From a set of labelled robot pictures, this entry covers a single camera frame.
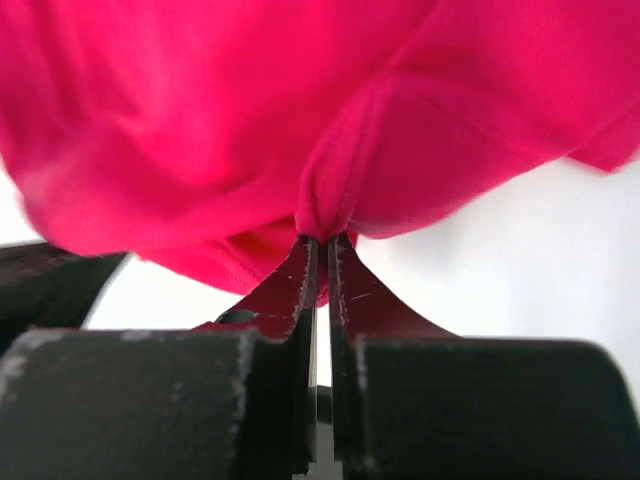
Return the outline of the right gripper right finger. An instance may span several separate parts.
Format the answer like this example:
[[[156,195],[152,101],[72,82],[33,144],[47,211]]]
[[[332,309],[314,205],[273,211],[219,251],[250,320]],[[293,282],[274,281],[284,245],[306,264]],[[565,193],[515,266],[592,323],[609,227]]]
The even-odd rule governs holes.
[[[328,245],[334,453],[349,479],[635,479],[639,423],[595,344],[463,338]]]

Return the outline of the pink t shirt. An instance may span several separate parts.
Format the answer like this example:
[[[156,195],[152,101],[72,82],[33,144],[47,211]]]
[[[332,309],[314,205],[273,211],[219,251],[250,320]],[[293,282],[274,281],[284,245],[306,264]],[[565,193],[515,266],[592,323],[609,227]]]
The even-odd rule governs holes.
[[[234,293],[297,234],[389,238],[639,145],[635,1],[5,1],[32,225]]]

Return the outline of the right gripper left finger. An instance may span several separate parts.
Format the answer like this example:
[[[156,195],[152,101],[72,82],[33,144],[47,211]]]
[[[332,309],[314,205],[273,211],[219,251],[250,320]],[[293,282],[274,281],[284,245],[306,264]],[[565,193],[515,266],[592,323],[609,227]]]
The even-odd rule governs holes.
[[[315,450],[318,246],[198,330],[30,329],[1,360],[5,479],[289,479]]]

